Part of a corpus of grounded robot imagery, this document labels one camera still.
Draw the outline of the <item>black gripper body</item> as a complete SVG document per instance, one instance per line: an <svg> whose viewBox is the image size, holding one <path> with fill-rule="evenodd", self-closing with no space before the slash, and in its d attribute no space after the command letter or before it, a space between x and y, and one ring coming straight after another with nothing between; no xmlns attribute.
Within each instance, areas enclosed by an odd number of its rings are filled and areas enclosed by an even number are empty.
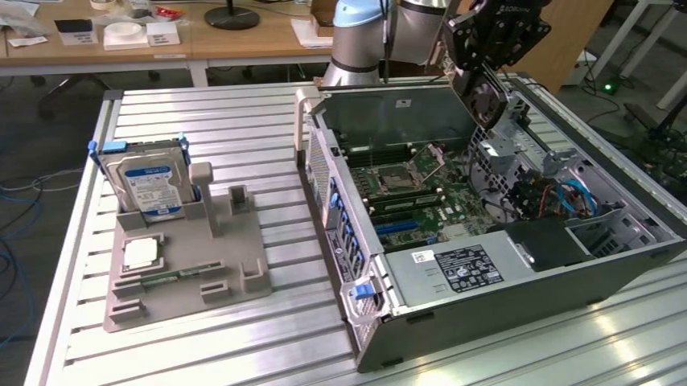
<svg viewBox="0 0 687 386"><path fill-rule="evenodd" d="M475 1L475 11L487 13L475 37L481 60L499 60L500 48L517 22L541 17L543 1Z"/></svg>

